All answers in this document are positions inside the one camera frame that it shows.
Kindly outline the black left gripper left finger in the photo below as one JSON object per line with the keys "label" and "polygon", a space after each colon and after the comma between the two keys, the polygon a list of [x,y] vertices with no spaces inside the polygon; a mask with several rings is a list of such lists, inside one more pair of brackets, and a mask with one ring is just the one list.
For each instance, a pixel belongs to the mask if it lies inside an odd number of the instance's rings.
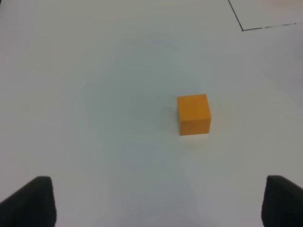
{"label": "black left gripper left finger", "polygon": [[53,182],[38,176],[0,203],[2,227],[54,227],[57,211]]}

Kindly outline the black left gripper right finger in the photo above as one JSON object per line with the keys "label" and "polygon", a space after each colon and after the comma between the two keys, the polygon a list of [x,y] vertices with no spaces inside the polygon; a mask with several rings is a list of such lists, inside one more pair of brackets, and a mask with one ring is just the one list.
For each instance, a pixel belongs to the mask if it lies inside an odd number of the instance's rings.
{"label": "black left gripper right finger", "polygon": [[280,175],[269,175],[261,220],[265,227],[303,226],[303,189]]}

